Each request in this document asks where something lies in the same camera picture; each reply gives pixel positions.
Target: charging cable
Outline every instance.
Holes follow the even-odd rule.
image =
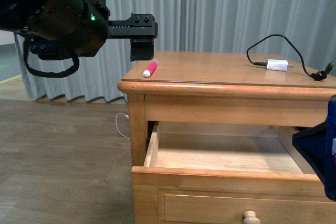
[[[119,131],[119,128],[118,128],[118,115],[124,115],[127,119],[129,118],[129,116],[128,115],[126,115],[126,114],[123,114],[123,113],[118,113],[118,114],[116,114],[116,117],[115,117],[115,126],[117,127],[117,131],[118,131],[118,133],[120,134],[120,135],[122,135],[123,137],[125,137],[125,138],[127,138],[128,140],[130,140],[130,138],[128,137],[128,136],[125,136],[124,134],[122,134],[120,131]]]
[[[256,65],[256,66],[264,66],[266,67],[267,66],[267,62],[253,62],[251,61],[250,59],[250,56],[248,54],[249,50],[254,48],[256,45],[260,44],[261,42],[263,42],[264,40],[270,38],[270,37],[273,37],[273,36],[277,36],[277,37],[282,37],[284,38],[288,44],[295,50],[295,52],[299,55],[300,59],[301,59],[301,63],[302,63],[302,68],[304,70],[304,72],[310,76],[311,78],[313,78],[314,80],[316,81],[322,81],[324,80],[325,78],[327,78],[327,75],[330,73],[330,71],[332,70],[333,66],[334,66],[334,62],[330,62],[327,67],[325,68],[324,71],[318,71],[316,73],[309,73],[307,70],[306,70],[306,67],[305,67],[305,63],[304,63],[304,60],[303,60],[303,57],[302,57],[302,54],[299,52],[299,50],[293,45],[292,42],[290,42],[290,40],[285,37],[284,35],[281,35],[281,34],[271,34],[269,36],[267,36],[266,38],[262,39],[261,41],[255,43],[253,46],[249,47],[246,51],[246,56],[247,56],[247,59],[249,60],[249,62],[251,62],[253,65]]]

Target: curtain fold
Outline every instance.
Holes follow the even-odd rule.
[[[245,52],[277,33],[293,42],[308,66],[323,70],[336,61],[336,0],[107,0],[107,6],[114,20],[127,19],[131,12],[153,14],[159,25],[155,50]],[[270,38],[252,52],[299,61],[281,38]],[[71,63],[44,62],[33,56],[29,61],[44,71],[61,71]],[[94,58],[81,58],[80,69],[72,76],[43,79],[24,68],[23,76],[34,98],[65,94],[68,100],[84,95],[87,100],[109,101],[123,96],[117,84],[133,65],[129,40],[108,40]]]

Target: white cable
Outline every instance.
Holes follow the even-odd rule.
[[[115,117],[115,124],[116,124],[116,127],[117,127],[117,131],[118,131],[118,133],[120,134],[120,135],[122,135],[123,137],[125,137],[125,138],[127,138],[128,140],[130,140],[130,138],[128,137],[128,136],[125,136],[124,134],[122,134],[120,131],[119,131],[119,128],[118,128],[118,115],[124,115],[126,118],[129,118],[128,117],[128,115],[126,115],[126,114],[123,114],[123,113],[118,113],[118,114],[116,114],[116,117]]]

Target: wooden nightstand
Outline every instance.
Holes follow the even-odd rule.
[[[284,59],[252,55],[254,61]],[[244,54],[156,51],[119,83],[128,94],[136,223],[336,223],[336,203],[291,146],[326,119],[336,78],[317,82]],[[147,148],[148,121],[156,123]]]

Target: wooden floor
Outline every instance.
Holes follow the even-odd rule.
[[[0,98],[0,223],[134,223],[126,105],[15,92]]]

